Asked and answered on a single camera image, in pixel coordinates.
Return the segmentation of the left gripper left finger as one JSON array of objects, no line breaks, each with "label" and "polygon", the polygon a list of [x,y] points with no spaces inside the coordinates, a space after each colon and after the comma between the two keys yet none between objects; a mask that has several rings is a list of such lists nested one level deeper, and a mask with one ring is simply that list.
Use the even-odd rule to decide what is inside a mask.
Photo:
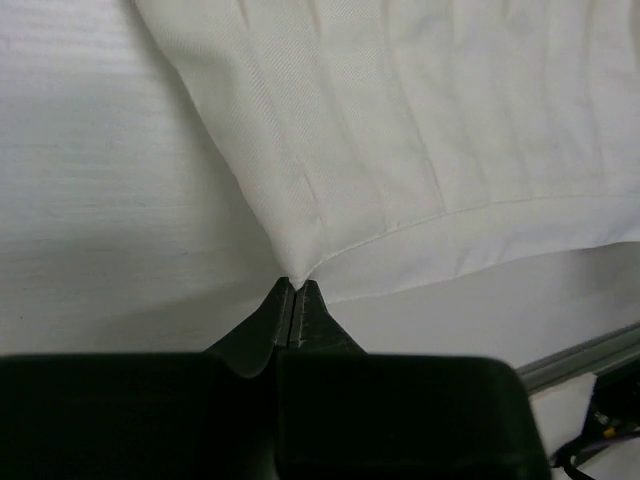
[{"label": "left gripper left finger", "polygon": [[259,376],[273,352],[288,342],[293,314],[293,287],[279,278],[259,307],[205,350],[241,378]]}]

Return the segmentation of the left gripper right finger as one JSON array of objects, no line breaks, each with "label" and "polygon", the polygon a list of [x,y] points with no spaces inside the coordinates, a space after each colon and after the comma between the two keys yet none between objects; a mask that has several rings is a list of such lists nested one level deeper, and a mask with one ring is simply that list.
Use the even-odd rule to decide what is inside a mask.
[{"label": "left gripper right finger", "polygon": [[296,292],[294,349],[309,352],[365,354],[365,351],[330,315],[316,281]]}]

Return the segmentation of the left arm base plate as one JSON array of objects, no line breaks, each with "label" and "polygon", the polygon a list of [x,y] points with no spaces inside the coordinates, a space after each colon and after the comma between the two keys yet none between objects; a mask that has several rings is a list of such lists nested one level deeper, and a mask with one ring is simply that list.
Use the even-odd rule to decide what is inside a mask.
[{"label": "left arm base plate", "polygon": [[598,377],[580,438],[580,452],[639,438],[638,360]]}]

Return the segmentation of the white pleated skirt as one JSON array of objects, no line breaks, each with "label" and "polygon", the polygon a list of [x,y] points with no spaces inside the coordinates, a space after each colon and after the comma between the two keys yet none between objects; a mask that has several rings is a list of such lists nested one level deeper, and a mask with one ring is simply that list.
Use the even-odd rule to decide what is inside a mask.
[{"label": "white pleated skirt", "polygon": [[639,238],[635,1],[140,1],[295,286]]}]

